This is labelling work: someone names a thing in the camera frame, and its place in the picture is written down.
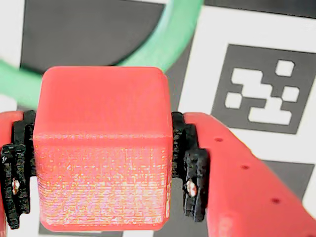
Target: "cube face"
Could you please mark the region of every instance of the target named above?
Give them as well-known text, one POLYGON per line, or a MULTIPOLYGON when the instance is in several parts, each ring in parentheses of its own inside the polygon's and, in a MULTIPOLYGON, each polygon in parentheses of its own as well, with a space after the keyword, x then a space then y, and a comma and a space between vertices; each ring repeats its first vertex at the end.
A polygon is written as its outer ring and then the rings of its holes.
POLYGON ((48 71, 34 145, 41 221, 48 229, 157 230, 168 219, 172 121, 167 79, 159 70, 48 71), (98 89, 87 90, 85 83, 98 89), (82 91, 88 104, 76 101, 82 91))

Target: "red cube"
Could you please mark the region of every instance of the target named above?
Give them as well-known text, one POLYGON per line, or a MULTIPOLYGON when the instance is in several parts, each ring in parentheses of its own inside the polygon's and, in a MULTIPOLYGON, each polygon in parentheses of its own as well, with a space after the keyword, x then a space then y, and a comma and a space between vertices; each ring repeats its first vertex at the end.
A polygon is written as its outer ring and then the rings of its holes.
POLYGON ((47 229, 158 230, 167 221, 172 119, 159 69, 49 69, 34 148, 47 229))

